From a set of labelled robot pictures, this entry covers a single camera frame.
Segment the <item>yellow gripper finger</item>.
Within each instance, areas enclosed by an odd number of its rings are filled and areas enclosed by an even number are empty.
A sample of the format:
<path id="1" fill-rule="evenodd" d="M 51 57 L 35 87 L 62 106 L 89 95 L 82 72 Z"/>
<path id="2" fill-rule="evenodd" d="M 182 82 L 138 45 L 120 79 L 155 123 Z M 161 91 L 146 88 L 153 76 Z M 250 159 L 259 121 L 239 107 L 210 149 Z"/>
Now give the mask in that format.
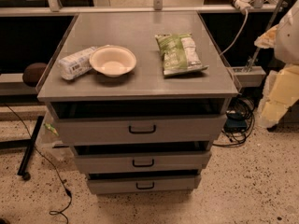
<path id="1" fill-rule="evenodd" d="M 271 71 L 263 87 L 258 107 L 258 124 L 272 128 L 299 100 L 299 65 L 287 64 L 279 72 Z"/>
<path id="2" fill-rule="evenodd" d="M 254 45 L 261 49 L 272 49 L 275 46 L 278 27 L 275 25 L 260 35 Z"/>

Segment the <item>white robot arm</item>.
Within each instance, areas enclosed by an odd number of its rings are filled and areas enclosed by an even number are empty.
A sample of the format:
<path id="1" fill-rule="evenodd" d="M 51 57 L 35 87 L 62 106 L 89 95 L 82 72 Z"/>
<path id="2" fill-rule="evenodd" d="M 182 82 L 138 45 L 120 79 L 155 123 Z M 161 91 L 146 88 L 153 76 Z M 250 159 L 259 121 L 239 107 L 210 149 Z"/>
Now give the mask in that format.
<path id="1" fill-rule="evenodd" d="M 260 113 L 260 125 L 272 128 L 299 100 L 299 0 L 278 25 L 260 35 L 254 45 L 261 49 L 273 49 L 275 58 L 285 63 L 277 73 Z"/>

